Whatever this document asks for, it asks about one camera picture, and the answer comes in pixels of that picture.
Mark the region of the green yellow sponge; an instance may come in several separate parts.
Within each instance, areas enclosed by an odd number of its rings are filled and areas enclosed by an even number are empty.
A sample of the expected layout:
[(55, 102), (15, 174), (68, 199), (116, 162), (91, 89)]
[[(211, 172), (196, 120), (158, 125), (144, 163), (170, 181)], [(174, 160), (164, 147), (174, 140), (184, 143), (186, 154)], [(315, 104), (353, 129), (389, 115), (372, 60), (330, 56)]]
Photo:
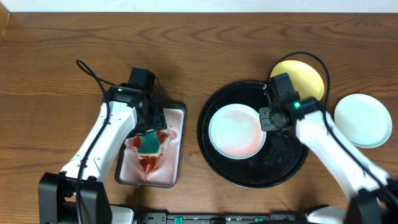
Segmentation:
[(160, 154), (160, 142), (155, 131), (141, 136), (140, 140), (141, 146), (137, 152), (140, 156), (158, 156)]

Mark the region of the yellow plate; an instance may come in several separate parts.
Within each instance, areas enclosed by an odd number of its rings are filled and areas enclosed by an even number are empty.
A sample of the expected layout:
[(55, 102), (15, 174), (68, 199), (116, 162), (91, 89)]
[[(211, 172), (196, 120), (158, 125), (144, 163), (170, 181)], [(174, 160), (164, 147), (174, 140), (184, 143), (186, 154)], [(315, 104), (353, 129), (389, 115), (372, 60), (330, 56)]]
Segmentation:
[(297, 60), (286, 60), (278, 63), (272, 69), (271, 77), (283, 73), (289, 75), (301, 98), (312, 96), (318, 101), (322, 99), (325, 86), (320, 74), (313, 67)]

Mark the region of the light blue plate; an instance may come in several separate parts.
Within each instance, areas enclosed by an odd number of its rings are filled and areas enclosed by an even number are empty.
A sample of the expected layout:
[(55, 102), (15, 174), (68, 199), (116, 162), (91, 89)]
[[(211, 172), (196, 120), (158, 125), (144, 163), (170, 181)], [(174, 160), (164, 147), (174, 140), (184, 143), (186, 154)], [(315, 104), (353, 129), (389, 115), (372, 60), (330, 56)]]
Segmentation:
[(230, 159), (247, 159), (257, 154), (266, 141), (259, 113), (243, 104), (226, 105), (211, 117), (208, 135), (213, 147)]
[(375, 148), (392, 133), (392, 118), (387, 108), (372, 96), (355, 93), (336, 105), (334, 121), (338, 129), (355, 145)]

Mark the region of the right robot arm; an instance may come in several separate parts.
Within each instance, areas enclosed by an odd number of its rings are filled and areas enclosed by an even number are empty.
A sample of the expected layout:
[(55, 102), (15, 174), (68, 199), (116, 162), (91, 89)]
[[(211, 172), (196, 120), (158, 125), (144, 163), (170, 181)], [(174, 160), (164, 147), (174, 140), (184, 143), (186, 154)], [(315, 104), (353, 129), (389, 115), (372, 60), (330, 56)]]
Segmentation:
[(284, 96), (260, 108), (263, 131), (289, 130), (328, 169), (349, 206), (326, 206), (305, 214), (309, 223), (397, 223), (397, 181), (370, 161), (336, 127), (314, 97)]

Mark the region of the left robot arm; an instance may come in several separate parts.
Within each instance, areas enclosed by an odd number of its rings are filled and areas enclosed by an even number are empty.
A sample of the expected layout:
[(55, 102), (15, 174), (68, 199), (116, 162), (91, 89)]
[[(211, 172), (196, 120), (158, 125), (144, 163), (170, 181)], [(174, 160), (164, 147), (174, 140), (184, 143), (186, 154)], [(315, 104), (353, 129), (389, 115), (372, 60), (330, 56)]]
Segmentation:
[(41, 223), (133, 223), (134, 210), (111, 205), (105, 185), (128, 137), (166, 127), (152, 89), (111, 86), (98, 119), (81, 148), (58, 174), (46, 172), (38, 186)]

